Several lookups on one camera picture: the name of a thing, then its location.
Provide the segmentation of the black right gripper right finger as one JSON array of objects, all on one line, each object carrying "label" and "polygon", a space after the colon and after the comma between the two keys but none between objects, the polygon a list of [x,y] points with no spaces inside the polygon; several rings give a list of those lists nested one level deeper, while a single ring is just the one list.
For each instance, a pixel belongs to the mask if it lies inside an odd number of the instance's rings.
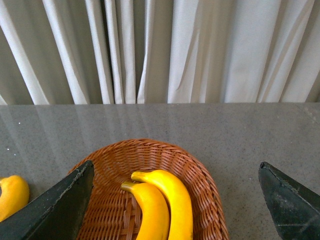
[{"label": "black right gripper right finger", "polygon": [[320,238],[320,196],[268,162],[258,179],[278,235],[283,240]]}]

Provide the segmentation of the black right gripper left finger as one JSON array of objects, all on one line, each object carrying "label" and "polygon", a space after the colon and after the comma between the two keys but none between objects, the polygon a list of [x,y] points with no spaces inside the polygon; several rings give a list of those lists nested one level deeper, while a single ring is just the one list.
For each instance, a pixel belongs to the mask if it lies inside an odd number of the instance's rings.
[{"label": "black right gripper left finger", "polygon": [[0,224],[2,240],[75,240],[93,190],[94,164],[87,160]]}]

